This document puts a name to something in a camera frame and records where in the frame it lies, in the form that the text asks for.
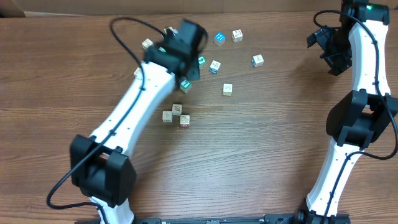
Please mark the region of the green number seven block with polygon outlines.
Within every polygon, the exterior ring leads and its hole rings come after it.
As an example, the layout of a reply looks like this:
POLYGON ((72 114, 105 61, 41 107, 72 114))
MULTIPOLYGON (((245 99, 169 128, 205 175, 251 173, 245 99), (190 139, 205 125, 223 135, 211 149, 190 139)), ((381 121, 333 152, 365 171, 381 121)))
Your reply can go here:
POLYGON ((184 93, 188 93, 189 90, 192 88, 192 83, 186 79, 180 81, 180 89, 184 93))

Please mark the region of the wooden block leaf drawing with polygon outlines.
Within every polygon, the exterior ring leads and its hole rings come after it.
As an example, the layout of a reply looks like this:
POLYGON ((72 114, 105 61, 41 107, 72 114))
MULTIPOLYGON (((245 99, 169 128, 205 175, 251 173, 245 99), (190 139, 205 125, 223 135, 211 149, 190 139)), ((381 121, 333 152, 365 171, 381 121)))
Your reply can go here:
POLYGON ((180 116, 182 114, 182 105, 181 104, 173 104, 172 105, 172 115, 180 116))

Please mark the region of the wooden block red ladybug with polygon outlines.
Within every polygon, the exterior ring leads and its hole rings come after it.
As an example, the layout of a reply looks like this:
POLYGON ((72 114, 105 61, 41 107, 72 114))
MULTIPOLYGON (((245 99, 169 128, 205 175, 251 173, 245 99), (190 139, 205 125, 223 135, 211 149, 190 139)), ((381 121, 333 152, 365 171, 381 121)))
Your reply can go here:
POLYGON ((189 115, 182 114, 180 116, 179 127, 180 128, 189 128, 190 127, 190 116, 189 115))

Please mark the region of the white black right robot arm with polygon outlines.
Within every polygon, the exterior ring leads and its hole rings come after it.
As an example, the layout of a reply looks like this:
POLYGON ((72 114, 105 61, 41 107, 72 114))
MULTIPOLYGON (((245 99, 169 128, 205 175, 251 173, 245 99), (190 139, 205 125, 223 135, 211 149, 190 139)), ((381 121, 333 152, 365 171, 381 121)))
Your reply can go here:
POLYGON ((351 91, 328 114, 328 152, 302 208, 293 215, 265 215, 266 223, 349 223, 348 215, 338 214, 338 202, 355 163, 361 156, 385 161, 397 154, 397 149, 387 156, 366 152, 388 125, 397 129, 397 98, 391 96, 385 68, 389 8, 352 0, 342 1, 336 13, 340 26, 319 24, 307 45, 320 46, 330 74, 352 69, 351 91))

